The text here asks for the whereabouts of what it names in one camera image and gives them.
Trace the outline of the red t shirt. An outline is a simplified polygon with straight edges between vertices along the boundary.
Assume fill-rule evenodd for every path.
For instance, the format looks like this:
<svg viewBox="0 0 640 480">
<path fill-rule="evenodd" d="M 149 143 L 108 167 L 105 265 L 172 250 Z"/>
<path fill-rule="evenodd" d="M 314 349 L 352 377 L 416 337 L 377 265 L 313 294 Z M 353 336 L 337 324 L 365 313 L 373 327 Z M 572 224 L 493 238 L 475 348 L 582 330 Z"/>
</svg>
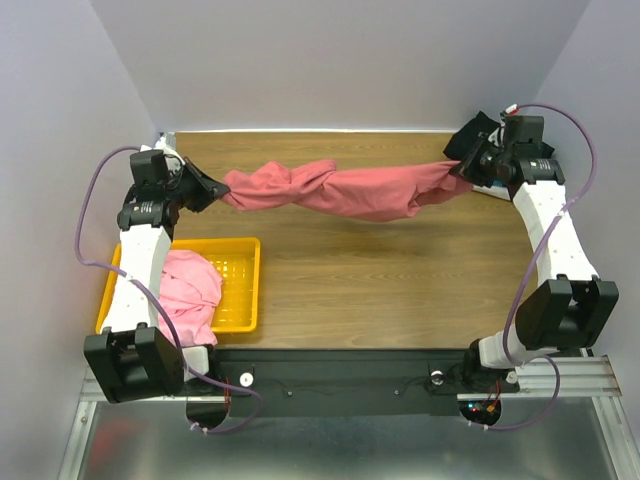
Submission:
<svg viewBox="0 0 640 480">
<path fill-rule="evenodd" d="M 292 169 L 268 162 L 250 174 L 228 173 L 223 182 L 230 192 L 221 201 L 240 211 L 296 205 L 339 217 L 389 222 L 470 192 L 471 183 L 450 173 L 456 165 L 444 161 L 340 170 L 332 160 Z"/>
</svg>

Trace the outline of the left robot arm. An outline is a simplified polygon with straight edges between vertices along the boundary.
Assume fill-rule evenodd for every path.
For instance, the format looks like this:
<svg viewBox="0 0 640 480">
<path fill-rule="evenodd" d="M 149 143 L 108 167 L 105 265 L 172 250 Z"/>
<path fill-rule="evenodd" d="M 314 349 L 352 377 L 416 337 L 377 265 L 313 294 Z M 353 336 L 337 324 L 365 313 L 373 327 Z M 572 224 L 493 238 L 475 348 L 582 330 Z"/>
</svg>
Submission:
<svg viewBox="0 0 640 480">
<path fill-rule="evenodd" d="M 111 403 L 178 395 L 187 381 L 213 393 L 222 369 L 210 348 L 183 347 L 174 327 L 160 331 L 170 317 L 158 296 L 180 210 L 200 213 L 229 189 L 169 146 L 126 151 L 133 184 L 117 215 L 120 262 L 102 266 L 117 280 L 100 331 L 84 340 L 85 359 Z"/>
</svg>

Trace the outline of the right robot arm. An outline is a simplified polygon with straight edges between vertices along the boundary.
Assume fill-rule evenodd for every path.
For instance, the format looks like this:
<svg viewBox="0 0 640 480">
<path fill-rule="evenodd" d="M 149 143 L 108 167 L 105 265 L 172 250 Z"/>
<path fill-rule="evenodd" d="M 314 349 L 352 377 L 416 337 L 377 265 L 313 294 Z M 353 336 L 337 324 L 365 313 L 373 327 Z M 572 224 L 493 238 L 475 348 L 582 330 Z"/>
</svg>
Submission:
<svg viewBox="0 0 640 480">
<path fill-rule="evenodd" d="M 460 366 L 463 384 L 482 390 L 516 366 L 559 351 L 592 347 L 618 299 L 578 238 L 559 162 L 543 141 L 544 119 L 513 105 L 497 129 L 481 133 L 454 176 L 476 187 L 500 182 L 519 213 L 533 250 L 505 326 L 474 341 Z"/>
</svg>

